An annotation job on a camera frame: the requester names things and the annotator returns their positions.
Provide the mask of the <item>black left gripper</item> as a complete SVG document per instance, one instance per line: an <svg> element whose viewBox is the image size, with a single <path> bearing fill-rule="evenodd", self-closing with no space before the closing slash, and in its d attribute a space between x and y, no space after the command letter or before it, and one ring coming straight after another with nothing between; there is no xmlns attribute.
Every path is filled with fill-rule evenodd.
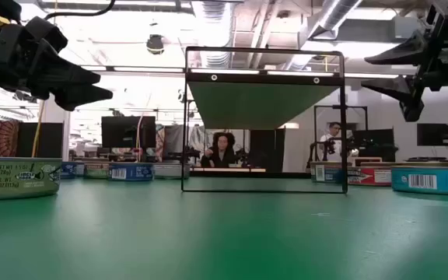
<svg viewBox="0 0 448 280"><path fill-rule="evenodd" d="M60 57L44 39L36 40L17 23L0 27L0 87L26 90L40 100L52 94L66 111L112 98L112 92L97 86L100 75ZM44 86L69 86L45 89Z"/></svg>

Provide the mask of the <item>black frame wooden shelf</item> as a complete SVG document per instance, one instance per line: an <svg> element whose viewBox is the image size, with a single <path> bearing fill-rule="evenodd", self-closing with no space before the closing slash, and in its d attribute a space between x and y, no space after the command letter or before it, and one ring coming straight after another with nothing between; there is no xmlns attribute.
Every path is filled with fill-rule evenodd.
<svg viewBox="0 0 448 280"><path fill-rule="evenodd" d="M340 51L321 51L336 57L336 72L298 72L258 68L195 68L193 52L229 55L283 54L304 55L296 49L252 47L190 46L184 60L184 112L189 99L197 105L206 128L272 130L279 128L304 110L339 89L345 93L345 56Z"/></svg>

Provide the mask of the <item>black partition panel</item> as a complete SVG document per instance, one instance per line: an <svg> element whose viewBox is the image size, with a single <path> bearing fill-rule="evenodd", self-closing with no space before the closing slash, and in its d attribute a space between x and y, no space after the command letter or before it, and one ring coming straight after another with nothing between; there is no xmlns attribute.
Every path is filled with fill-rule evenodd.
<svg viewBox="0 0 448 280"><path fill-rule="evenodd" d="M285 129L253 130L250 132L248 163L252 167L266 169L269 173L281 173L285 150Z"/></svg>
<svg viewBox="0 0 448 280"><path fill-rule="evenodd" d="M16 157L31 157L33 140L37 129L37 123L24 122L19 125ZM62 157L63 124L42 123L37 143L37 158Z"/></svg>

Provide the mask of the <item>green Circle Hook tuna can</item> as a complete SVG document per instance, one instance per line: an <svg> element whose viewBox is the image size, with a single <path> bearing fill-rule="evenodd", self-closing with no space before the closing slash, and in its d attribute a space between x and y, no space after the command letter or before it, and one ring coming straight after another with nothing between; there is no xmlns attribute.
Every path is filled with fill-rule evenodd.
<svg viewBox="0 0 448 280"><path fill-rule="evenodd" d="M0 199L56 194L61 164L60 159L53 158L0 157Z"/></svg>

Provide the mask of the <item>teal barcode tuna can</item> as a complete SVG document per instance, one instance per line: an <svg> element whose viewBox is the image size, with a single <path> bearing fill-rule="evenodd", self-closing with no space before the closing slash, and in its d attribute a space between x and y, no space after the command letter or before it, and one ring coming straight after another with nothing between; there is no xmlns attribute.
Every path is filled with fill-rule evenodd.
<svg viewBox="0 0 448 280"><path fill-rule="evenodd" d="M448 167L392 166L390 172L394 191L448 194Z"/></svg>

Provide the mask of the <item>wooden workbench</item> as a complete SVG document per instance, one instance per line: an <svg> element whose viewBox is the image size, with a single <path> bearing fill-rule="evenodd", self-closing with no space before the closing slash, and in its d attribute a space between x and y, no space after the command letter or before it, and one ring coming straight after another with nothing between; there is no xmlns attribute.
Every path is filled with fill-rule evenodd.
<svg viewBox="0 0 448 280"><path fill-rule="evenodd" d="M192 172L217 172L217 173L265 173L267 170L262 168L204 168L191 167Z"/></svg>

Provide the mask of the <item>corrugated silver ventilation duct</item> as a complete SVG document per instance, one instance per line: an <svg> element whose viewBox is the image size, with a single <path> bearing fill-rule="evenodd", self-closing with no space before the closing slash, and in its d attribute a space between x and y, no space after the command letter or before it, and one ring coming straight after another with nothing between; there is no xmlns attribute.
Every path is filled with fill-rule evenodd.
<svg viewBox="0 0 448 280"><path fill-rule="evenodd" d="M220 1L192 1L196 18L195 30L202 47L230 47L234 4ZM205 68L228 68L230 53L227 51L201 51L201 63Z"/></svg>

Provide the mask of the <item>white pillar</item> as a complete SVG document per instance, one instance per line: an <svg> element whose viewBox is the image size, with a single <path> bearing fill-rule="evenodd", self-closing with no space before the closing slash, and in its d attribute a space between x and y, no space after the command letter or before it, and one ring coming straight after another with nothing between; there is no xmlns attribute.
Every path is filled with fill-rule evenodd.
<svg viewBox="0 0 448 280"><path fill-rule="evenodd" d="M60 108L52 99L44 101L40 156L69 161L70 120L69 111Z"/></svg>

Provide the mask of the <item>green Bumble Bee tuna can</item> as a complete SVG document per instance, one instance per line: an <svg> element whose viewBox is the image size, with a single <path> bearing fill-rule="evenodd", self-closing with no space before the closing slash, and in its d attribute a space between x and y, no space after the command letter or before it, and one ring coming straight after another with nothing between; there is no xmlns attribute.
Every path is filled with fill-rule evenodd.
<svg viewBox="0 0 448 280"><path fill-rule="evenodd" d="M87 179L106 180L109 177L109 163L85 163L83 176Z"/></svg>

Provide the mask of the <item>black computer monitor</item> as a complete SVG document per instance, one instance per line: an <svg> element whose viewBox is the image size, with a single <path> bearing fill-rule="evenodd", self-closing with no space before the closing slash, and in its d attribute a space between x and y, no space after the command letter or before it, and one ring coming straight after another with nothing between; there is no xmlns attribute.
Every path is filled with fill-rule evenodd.
<svg viewBox="0 0 448 280"><path fill-rule="evenodd" d="M352 133L354 144L361 157L380 157L384 162L393 162L397 147L394 144L394 130L359 130Z"/></svg>
<svg viewBox="0 0 448 280"><path fill-rule="evenodd" d="M101 137L104 148L155 148L156 118L101 117Z"/></svg>
<svg viewBox="0 0 448 280"><path fill-rule="evenodd" d="M448 124L417 124L418 146L448 146Z"/></svg>

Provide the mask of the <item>black metal stand frame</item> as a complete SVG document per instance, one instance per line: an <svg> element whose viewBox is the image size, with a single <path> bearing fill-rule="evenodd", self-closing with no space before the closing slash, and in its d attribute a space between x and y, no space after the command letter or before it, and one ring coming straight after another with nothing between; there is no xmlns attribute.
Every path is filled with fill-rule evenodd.
<svg viewBox="0 0 448 280"><path fill-rule="evenodd" d="M321 150L319 148L320 144L320 138L318 137L318 118L319 116L324 112L325 109L331 109L331 110L341 110L341 105L315 105L313 107L313 127L314 127L314 142L310 144L310 155L308 163L311 164L314 161L327 161L325 158L321 155ZM344 142L346 144L346 151L342 152L341 154L343 156L347 156L348 158L355 156L359 153L357 146L354 144L354 138L352 135L352 130L348 127L348 123L346 120L347 117L347 110L354 110L362 111L363 117L364 117L364 129L368 130L368 107L367 106L351 106L346 105L345 106L345 112L341 115L342 120L339 120L341 124L341 131L340 135L338 136L338 139L341 140L341 142Z"/></svg>

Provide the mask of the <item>blue barcode tuna can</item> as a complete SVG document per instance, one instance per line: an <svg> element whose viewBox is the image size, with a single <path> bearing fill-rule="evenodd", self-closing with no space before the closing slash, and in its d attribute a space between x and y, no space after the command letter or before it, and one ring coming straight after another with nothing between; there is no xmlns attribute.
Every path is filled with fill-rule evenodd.
<svg viewBox="0 0 448 280"><path fill-rule="evenodd" d="M77 162L61 163L61 179L74 179L76 177Z"/></svg>
<svg viewBox="0 0 448 280"><path fill-rule="evenodd" d="M123 163L109 164L109 180L117 181L151 181L155 177L152 163Z"/></svg>

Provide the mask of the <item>person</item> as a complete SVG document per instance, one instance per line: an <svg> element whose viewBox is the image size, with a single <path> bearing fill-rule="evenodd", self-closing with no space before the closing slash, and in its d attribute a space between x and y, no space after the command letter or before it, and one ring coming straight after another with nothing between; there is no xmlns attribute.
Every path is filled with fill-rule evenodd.
<svg viewBox="0 0 448 280"><path fill-rule="evenodd" d="M232 133L216 132L213 135L212 145L204 151L201 166L204 168L229 168L236 162L234 144L235 137Z"/></svg>
<svg viewBox="0 0 448 280"><path fill-rule="evenodd" d="M338 139L341 131L339 122L331 122L328 131L320 138L319 148L321 155L327 161L341 161L341 140Z"/></svg>

